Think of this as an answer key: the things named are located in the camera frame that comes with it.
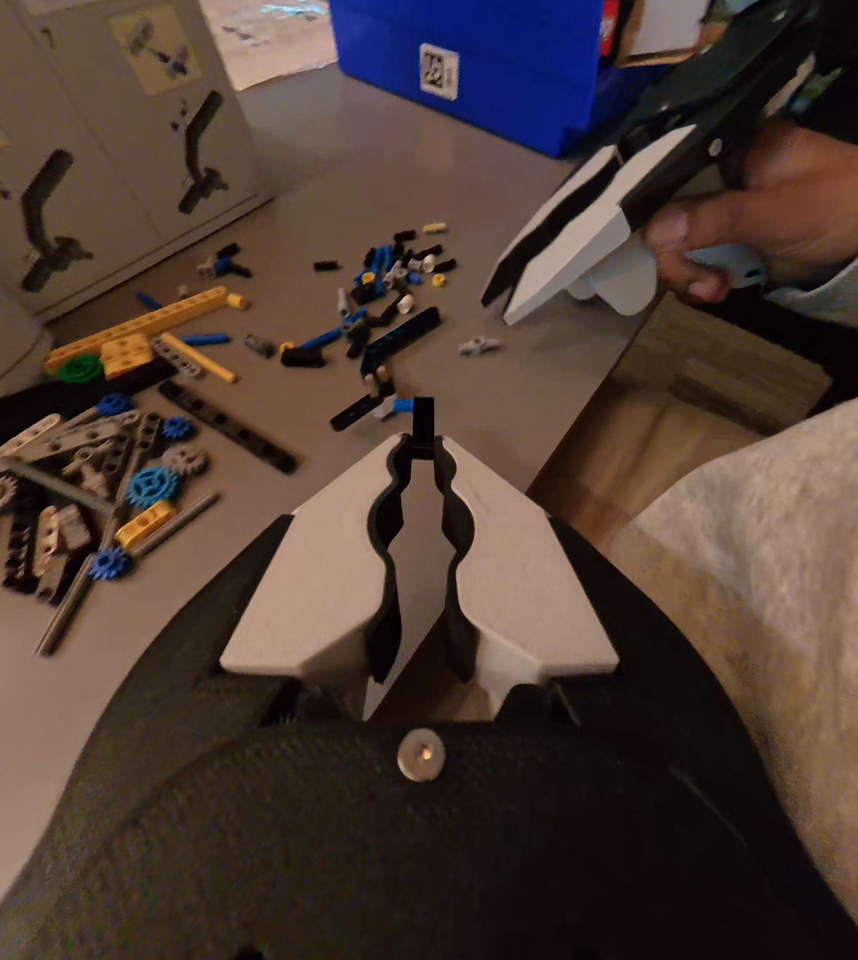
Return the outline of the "pile of small lego pins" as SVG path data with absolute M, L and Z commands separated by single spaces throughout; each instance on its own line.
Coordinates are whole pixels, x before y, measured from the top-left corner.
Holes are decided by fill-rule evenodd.
M 342 346 L 351 361 L 362 361 L 382 340 L 414 315 L 418 305 L 415 290 L 440 289 L 449 275 L 459 270 L 459 258 L 446 246 L 435 243 L 421 248 L 416 241 L 445 234 L 446 222 L 431 222 L 421 229 L 399 231 L 390 243 L 372 246 L 364 255 L 361 270 L 347 286 L 337 290 L 334 325 L 303 342 L 283 342 L 277 355 L 289 369 L 320 369 L 326 366 L 327 350 Z

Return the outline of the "yellow lego beam assembly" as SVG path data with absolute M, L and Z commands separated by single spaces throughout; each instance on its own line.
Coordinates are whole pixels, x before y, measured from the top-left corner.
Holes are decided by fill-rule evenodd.
M 80 354 L 92 354 L 99 356 L 104 378 L 117 379 L 155 358 L 151 345 L 155 336 L 223 307 L 243 311 L 249 306 L 250 301 L 243 294 L 216 286 L 57 347 L 45 357 L 42 369 L 49 376 L 57 377 L 58 367 L 66 360 Z

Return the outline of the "person's right hand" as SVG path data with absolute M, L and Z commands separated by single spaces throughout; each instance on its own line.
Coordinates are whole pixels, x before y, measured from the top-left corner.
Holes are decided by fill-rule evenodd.
M 773 282 L 806 282 L 858 257 L 858 146 L 774 120 L 730 166 L 734 186 L 677 198 L 645 229 L 659 281 L 684 302 L 718 304 L 731 289 L 689 253 L 743 244 Z

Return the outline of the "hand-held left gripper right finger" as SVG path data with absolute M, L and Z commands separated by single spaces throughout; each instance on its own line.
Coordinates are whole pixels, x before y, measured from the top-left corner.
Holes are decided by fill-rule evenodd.
M 619 656 L 551 517 L 451 438 L 436 438 L 442 532 L 454 549 L 449 666 L 496 714 L 518 686 L 607 676 Z

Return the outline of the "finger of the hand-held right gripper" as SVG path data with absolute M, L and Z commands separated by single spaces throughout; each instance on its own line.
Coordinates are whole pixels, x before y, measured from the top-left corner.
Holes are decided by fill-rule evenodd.
M 530 317 L 560 293 L 579 301 L 598 299 L 627 317 L 654 299 L 657 267 L 641 230 L 698 171 L 698 125 L 676 126 L 630 156 L 624 143 L 610 145 L 618 146 L 622 169 L 507 290 L 507 326 Z
M 482 306 L 513 289 L 531 260 L 603 195 L 621 169 L 618 146 L 606 145 L 570 174 L 501 254 L 484 287 Z

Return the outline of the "pile of lego beams and gears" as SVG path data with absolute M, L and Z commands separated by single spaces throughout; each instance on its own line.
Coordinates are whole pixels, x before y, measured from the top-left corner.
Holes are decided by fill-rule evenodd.
M 56 653 L 96 583 L 123 580 L 219 503 L 217 491 L 179 503 L 209 466 L 191 443 L 195 427 L 111 393 L 69 419 L 46 415 L 0 445 L 2 588 L 52 608 L 39 658 Z

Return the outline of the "open lego instruction booklet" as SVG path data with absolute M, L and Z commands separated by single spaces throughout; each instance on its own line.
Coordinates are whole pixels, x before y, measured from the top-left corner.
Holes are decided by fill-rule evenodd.
M 269 197 L 200 2 L 0 1 L 0 397 L 47 320 Z

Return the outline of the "blue plastic bin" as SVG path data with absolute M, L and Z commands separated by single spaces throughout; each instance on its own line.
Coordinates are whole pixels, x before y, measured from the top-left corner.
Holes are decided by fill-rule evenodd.
M 667 66 L 601 65 L 599 1 L 333 1 L 341 71 L 558 158 Z

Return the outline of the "yellow lego axle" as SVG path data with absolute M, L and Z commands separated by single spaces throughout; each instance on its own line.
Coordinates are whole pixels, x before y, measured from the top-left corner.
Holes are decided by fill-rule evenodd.
M 229 368 L 220 365 L 196 348 L 169 333 L 155 336 L 153 345 L 159 348 L 168 362 L 176 366 L 187 377 L 198 378 L 207 375 L 226 384 L 235 384 L 239 381 L 238 376 Z

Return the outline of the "long black lego beam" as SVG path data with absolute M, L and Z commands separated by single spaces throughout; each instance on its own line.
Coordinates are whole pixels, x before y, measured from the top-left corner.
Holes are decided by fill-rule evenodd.
M 195 417 L 280 474 L 291 475 L 297 471 L 299 460 L 290 450 L 279 446 L 265 434 L 208 401 L 196 391 L 175 383 L 173 378 L 162 381 L 157 390 L 178 409 Z

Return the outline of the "black curved lego beam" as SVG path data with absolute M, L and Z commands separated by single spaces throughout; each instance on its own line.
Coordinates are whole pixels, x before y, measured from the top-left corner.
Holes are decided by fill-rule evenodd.
M 428 307 L 399 326 L 387 331 L 383 336 L 370 342 L 363 351 L 360 374 L 362 378 L 374 376 L 387 361 L 419 341 L 442 323 L 436 306 Z

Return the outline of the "cardboard box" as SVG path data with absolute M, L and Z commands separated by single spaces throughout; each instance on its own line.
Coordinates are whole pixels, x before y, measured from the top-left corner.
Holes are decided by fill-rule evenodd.
M 677 64 L 717 41 L 727 28 L 711 1 L 603 1 L 600 66 Z

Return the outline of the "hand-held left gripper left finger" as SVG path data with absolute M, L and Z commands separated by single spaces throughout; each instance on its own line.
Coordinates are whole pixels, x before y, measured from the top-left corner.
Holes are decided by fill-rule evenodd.
M 395 459 L 407 435 L 389 436 L 297 507 L 219 658 L 227 673 L 296 679 L 339 694 L 363 714 L 369 682 L 398 654 L 393 560 L 374 518 L 401 505 Z

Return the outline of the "black lego beam blue pin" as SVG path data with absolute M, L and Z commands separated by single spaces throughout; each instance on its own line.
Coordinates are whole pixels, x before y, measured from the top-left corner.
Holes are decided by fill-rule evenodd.
M 330 426 L 333 431 L 342 432 L 367 416 L 383 422 L 396 414 L 411 414 L 413 407 L 413 399 L 401 398 L 397 394 L 385 397 L 366 395 L 334 415 L 330 419 Z

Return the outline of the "small blue black lego connector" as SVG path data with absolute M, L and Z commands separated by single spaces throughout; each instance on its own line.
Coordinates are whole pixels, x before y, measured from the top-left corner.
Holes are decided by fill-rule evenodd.
M 197 264 L 195 272 L 207 280 L 219 280 L 230 276 L 250 280 L 253 278 L 252 270 L 237 262 L 237 256 L 241 251 L 242 248 L 238 243 L 227 244 Z

